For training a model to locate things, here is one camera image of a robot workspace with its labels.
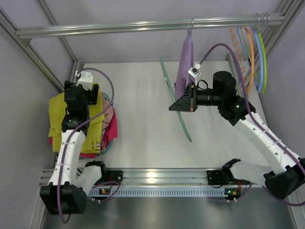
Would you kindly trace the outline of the yellow trousers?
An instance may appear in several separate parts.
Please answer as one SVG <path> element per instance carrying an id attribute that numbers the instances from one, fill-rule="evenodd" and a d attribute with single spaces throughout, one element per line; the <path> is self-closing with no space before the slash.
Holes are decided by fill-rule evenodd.
<path id="1" fill-rule="evenodd" d="M 102 94 L 98 91 L 97 104 L 89 106 L 90 118 L 96 116 L 103 111 Z M 61 147 L 61 124 L 65 116 L 64 93 L 61 93 L 49 100 L 49 140 L 52 142 L 52 151 L 58 153 Z M 88 133 L 81 148 L 83 154 L 98 153 L 101 147 L 102 122 L 105 115 L 102 114 L 94 120 L 90 121 Z"/>

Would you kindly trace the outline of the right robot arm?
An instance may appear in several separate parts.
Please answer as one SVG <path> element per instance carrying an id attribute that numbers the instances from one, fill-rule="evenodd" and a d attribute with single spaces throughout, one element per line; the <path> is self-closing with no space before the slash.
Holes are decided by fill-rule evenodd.
<path id="1" fill-rule="evenodd" d="M 199 106 L 216 106 L 221 117 L 244 134 L 269 164 L 260 166 L 232 159 L 220 170 L 222 180 L 227 184 L 237 180 L 259 184 L 282 201 L 305 183 L 305 160 L 284 146 L 263 124 L 248 99 L 237 95 L 235 87 L 236 80 L 229 72 L 216 72 L 212 88 L 187 85 L 184 94 L 169 110 L 195 112 Z"/>

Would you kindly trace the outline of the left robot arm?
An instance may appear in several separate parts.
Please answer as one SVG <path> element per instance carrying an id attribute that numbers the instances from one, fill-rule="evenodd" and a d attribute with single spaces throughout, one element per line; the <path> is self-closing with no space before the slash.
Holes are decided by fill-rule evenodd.
<path id="1" fill-rule="evenodd" d="M 51 215 L 82 214 L 105 168 L 91 161 L 77 175 L 80 156 L 100 150 L 104 108 L 99 85 L 66 81 L 64 92 L 49 100 L 48 112 L 49 138 L 58 159 L 48 184 L 40 188 L 40 198 Z"/>

